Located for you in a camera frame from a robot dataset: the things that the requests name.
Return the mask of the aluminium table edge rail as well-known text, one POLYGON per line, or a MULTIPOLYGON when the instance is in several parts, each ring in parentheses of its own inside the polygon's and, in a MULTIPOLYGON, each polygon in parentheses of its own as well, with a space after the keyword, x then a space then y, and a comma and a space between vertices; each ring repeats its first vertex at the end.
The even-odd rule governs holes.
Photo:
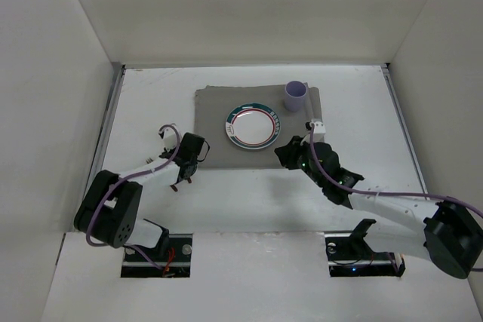
POLYGON ((84 196, 86 196, 91 183, 94 180, 96 174, 101 170, 103 166, 103 161, 106 155, 107 145, 109 143, 110 134, 112 132, 112 125, 115 118, 115 112, 118 105, 118 100, 122 90, 122 84, 125 76, 125 65, 120 62, 113 62, 113 77, 112 83, 109 89, 109 94, 106 101, 106 106, 103 113, 103 119, 100 125, 100 130, 98 133, 96 148, 94 151, 94 156, 91 162, 91 167, 88 173, 88 179, 83 191, 81 201, 83 201, 84 196))

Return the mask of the white plate with teal rim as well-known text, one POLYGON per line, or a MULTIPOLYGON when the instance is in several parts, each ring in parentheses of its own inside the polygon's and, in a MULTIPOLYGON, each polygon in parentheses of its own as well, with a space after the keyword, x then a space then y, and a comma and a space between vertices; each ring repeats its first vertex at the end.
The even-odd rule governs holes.
POLYGON ((270 107, 261 103, 245 103, 228 114, 225 131, 236 146, 247 150, 261 150, 278 139, 281 121, 270 107))

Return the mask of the lilac plastic cup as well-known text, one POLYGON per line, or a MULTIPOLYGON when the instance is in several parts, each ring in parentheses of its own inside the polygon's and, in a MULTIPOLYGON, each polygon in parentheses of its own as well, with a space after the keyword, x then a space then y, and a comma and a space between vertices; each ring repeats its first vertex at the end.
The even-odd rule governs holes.
POLYGON ((307 86, 301 81, 290 81, 285 85, 284 106, 290 112, 298 112, 304 107, 307 86))

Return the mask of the right aluminium table rail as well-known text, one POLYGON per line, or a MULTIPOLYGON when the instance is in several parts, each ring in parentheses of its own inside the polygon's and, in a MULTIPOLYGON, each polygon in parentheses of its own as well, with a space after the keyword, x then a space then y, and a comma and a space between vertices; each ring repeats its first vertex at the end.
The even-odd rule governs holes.
POLYGON ((427 193, 428 190, 427 190, 427 187, 426 187, 426 182, 425 182, 424 176, 422 174, 422 170, 420 168, 420 163, 418 161, 418 158, 417 158, 417 155, 416 155, 416 152, 415 152, 415 149, 414 149, 414 145, 412 143, 411 136, 409 134, 408 127, 406 125, 405 118, 403 116, 403 112, 401 110, 401 106, 400 106, 400 103, 398 101, 398 97, 397 97, 396 92, 395 92, 395 88, 394 88, 394 84, 393 84, 393 81, 392 81, 392 76, 391 76, 391 73, 390 73, 389 66, 390 66, 389 63, 384 63, 381 66, 383 77, 385 78, 385 82, 386 82, 386 86, 387 86, 388 91, 389 91, 389 95, 391 96, 392 103, 395 107, 395 111, 396 111, 396 114, 397 114, 397 117, 398 117, 398 121, 399 121, 399 124, 401 126, 406 145, 408 147, 408 151, 410 152, 410 155, 411 155, 412 164, 414 166, 414 169, 416 171, 417 178, 418 178, 418 183, 420 185, 421 190, 424 193, 427 193))

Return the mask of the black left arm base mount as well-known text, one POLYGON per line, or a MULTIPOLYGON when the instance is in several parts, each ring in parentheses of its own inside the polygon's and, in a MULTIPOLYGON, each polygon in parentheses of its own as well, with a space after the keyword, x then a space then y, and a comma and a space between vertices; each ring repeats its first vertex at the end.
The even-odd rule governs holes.
POLYGON ((172 234, 147 219, 136 221, 125 246, 121 278, 189 278, 191 234, 172 234))

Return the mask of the grey cloth placemat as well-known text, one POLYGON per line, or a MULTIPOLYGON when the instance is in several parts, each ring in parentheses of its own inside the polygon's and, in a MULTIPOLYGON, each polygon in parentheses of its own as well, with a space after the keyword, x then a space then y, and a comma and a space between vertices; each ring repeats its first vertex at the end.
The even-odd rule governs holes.
POLYGON ((293 136, 304 136, 306 122, 322 118, 317 87, 307 88, 303 107, 296 112, 285 108, 284 98, 283 84, 197 90, 194 133, 210 146, 201 168, 280 168, 274 150, 293 136))

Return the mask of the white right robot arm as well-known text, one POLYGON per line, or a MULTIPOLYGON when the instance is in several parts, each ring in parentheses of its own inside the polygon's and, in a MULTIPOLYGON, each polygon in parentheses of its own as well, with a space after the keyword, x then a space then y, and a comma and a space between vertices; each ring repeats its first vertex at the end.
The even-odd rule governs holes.
POLYGON ((375 219, 361 221, 349 236, 356 246, 426 259, 458 279, 473 271, 482 252, 482 228, 474 218, 474 207, 439 195, 391 193, 378 187, 357 190, 363 176, 341 167, 338 154, 327 143, 310 144, 294 136, 275 154, 284 168, 303 171, 333 204, 397 225, 384 229, 375 219))

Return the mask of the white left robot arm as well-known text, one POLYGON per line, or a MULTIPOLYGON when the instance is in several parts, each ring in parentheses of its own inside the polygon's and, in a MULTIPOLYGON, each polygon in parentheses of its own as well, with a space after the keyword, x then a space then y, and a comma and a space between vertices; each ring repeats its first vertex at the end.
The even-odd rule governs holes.
POLYGON ((142 247, 162 254, 168 245, 169 231, 147 219, 137 217, 146 186, 169 187, 190 182, 197 171, 205 138, 185 133, 163 133, 165 148, 157 158, 137 169, 113 173, 101 170, 95 177, 75 215, 74 228, 84 232, 94 245, 142 247))

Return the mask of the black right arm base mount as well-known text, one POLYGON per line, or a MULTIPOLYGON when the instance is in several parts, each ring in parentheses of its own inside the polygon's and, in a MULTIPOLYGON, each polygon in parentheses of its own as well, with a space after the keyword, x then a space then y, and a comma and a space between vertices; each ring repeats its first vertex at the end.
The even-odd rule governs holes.
POLYGON ((325 233, 325 252, 332 278, 395 277, 405 273, 401 254, 375 252, 365 241, 374 219, 363 219, 352 231, 325 233))

